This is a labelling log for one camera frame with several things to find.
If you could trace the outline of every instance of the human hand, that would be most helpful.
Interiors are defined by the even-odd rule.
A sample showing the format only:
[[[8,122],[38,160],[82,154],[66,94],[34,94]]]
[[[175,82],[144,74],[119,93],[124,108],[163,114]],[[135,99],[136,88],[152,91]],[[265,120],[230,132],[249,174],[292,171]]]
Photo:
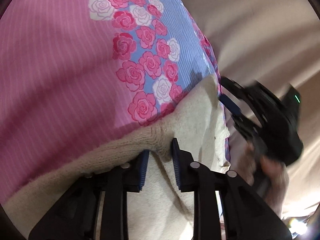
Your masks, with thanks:
[[[232,167],[249,185],[254,182],[253,174],[256,171],[256,162],[253,154],[253,145],[247,144],[244,154],[239,158],[237,164]],[[264,201],[280,217],[285,194],[289,185],[289,176],[283,163],[261,156],[260,165],[263,173],[269,177],[271,187]]]

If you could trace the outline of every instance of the cream knit fabric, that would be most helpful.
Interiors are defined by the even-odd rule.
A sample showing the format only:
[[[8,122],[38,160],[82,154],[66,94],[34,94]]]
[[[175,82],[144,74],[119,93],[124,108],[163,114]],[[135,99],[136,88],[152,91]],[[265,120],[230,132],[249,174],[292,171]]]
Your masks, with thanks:
[[[190,240],[193,194],[177,189],[170,143],[177,137],[180,147],[191,152],[195,160],[224,173],[229,168],[224,155],[228,136],[215,80],[210,75],[191,90],[172,114],[40,176],[13,195],[4,210],[28,238],[31,229],[77,178],[111,169],[149,149],[153,154],[143,191],[128,194],[130,240]]]

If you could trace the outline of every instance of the pink striped fabric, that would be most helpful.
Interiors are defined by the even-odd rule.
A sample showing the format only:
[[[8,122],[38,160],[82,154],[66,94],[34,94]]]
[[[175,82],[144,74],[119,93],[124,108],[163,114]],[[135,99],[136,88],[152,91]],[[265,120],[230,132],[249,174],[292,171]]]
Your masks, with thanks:
[[[0,21],[0,203],[139,127],[127,114],[135,93],[112,82],[122,64],[111,60],[114,32],[90,19],[88,0],[10,4]]]

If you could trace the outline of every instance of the bright light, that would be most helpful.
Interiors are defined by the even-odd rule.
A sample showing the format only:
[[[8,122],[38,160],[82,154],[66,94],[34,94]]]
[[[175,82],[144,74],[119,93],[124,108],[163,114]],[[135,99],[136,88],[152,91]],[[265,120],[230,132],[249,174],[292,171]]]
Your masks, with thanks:
[[[292,234],[296,232],[299,235],[303,235],[308,229],[305,223],[299,222],[296,219],[291,221],[290,226],[289,230]]]

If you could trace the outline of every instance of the white rose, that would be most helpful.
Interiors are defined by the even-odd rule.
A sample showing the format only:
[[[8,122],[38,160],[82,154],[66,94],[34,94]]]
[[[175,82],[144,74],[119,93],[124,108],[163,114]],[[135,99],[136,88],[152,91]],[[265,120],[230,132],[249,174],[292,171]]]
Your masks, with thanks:
[[[153,94],[160,105],[171,101],[169,96],[171,86],[171,82],[164,75],[161,75],[153,84]]]
[[[131,5],[130,13],[136,20],[137,25],[149,26],[151,24],[152,15],[145,8],[139,5]]]
[[[159,0],[150,0],[149,3],[154,5],[158,9],[159,12],[163,13],[164,5],[162,2],[160,2]]]
[[[90,18],[92,20],[111,20],[115,9],[108,0],[89,0]]]
[[[180,45],[175,38],[172,38],[167,41],[167,44],[170,46],[169,59],[171,61],[177,62],[180,58]]]

